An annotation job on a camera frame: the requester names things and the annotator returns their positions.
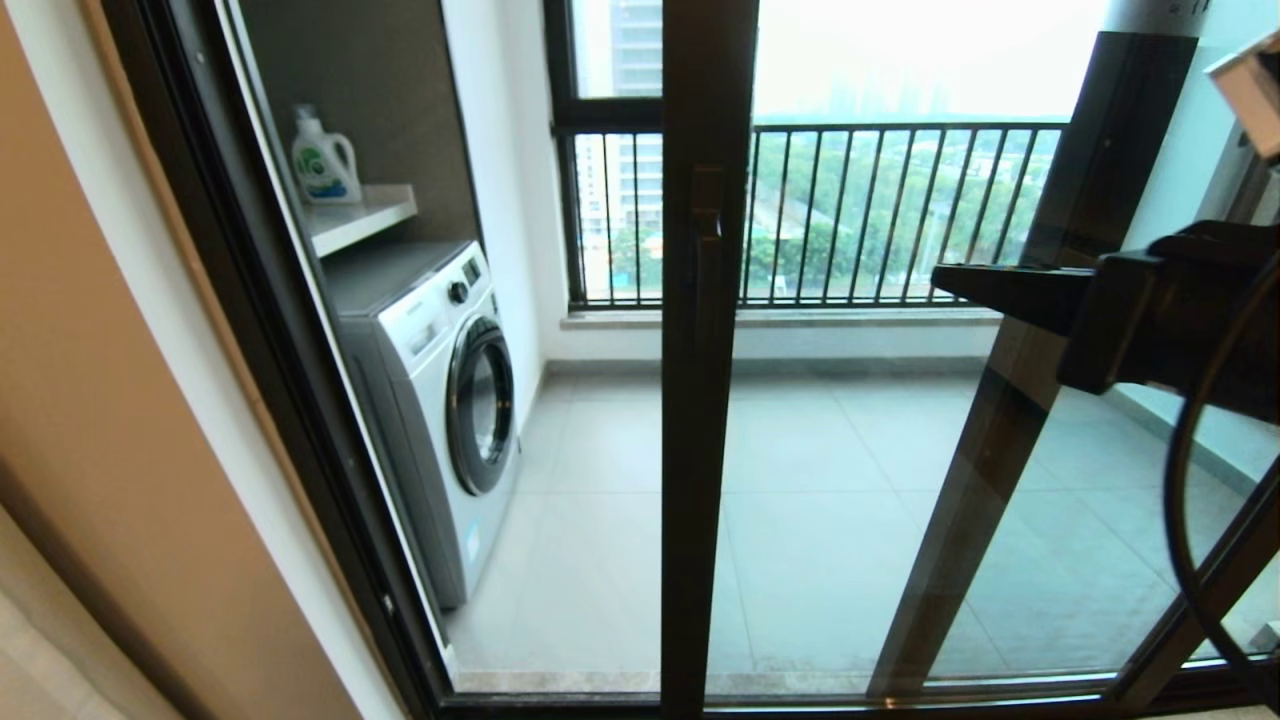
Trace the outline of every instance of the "white shelf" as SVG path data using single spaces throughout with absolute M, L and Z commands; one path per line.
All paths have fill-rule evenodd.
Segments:
M 352 205 L 302 205 L 303 223 L 316 256 L 324 258 L 417 215 L 411 184 L 361 186 L 364 200 Z

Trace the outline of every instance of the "black cable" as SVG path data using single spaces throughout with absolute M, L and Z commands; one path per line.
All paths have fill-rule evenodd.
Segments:
M 1165 462 L 1165 534 L 1169 542 L 1169 555 L 1174 565 L 1174 575 L 1178 585 L 1187 598 L 1196 621 L 1204 630 L 1204 635 L 1213 643 L 1213 647 L 1222 655 L 1222 659 L 1231 666 L 1240 683 L 1253 693 L 1262 703 L 1280 715 L 1280 691 L 1277 691 L 1275 678 L 1261 673 L 1249 662 L 1249 659 L 1240 650 L 1240 646 L 1231 639 L 1231 635 L 1222 628 L 1222 624 L 1204 607 L 1203 587 L 1197 577 L 1197 568 L 1192 560 L 1190 546 L 1187 541 L 1187 466 L 1190 461 L 1192 438 L 1201 413 L 1208 401 L 1213 382 L 1221 373 L 1226 360 L 1231 356 L 1240 334 L 1248 327 L 1254 310 L 1276 287 L 1277 258 L 1272 255 L 1262 270 L 1254 275 L 1249 287 L 1236 301 L 1235 311 L 1231 314 L 1226 329 L 1220 336 L 1213 351 L 1204 361 L 1199 379 L 1187 395 L 1181 413 L 1178 415 L 1178 424 L 1169 443 L 1169 459 Z

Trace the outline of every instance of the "black metal railing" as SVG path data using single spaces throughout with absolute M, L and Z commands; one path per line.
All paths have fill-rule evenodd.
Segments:
M 933 266 L 1016 261 L 1065 127 L 756 126 L 740 304 L 957 304 Z M 571 306 L 660 306 L 662 136 L 577 133 L 563 151 Z

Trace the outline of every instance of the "black device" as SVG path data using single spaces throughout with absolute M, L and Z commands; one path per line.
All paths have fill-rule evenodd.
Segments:
M 1199 222 L 1144 250 L 1102 255 L 1093 268 L 938 265 L 933 284 L 1068 338 L 1057 368 L 1064 386 L 1101 395 L 1132 382 L 1185 397 L 1165 466 L 1174 574 L 1213 646 L 1280 715 L 1276 679 L 1260 673 L 1204 607 L 1185 518 L 1187 466 L 1204 405 L 1280 421 L 1277 259 L 1280 225 Z M 1274 502 L 1277 483 L 1272 464 L 1260 483 L 1267 492 L 1251 497 Z

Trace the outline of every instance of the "washing machine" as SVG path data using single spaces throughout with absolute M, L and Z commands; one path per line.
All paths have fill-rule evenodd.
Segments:
M 475 592 L 518 464 L 511 357 L 476 242 L 353 247 L 325 260 L 340 345 L 440 607 Z

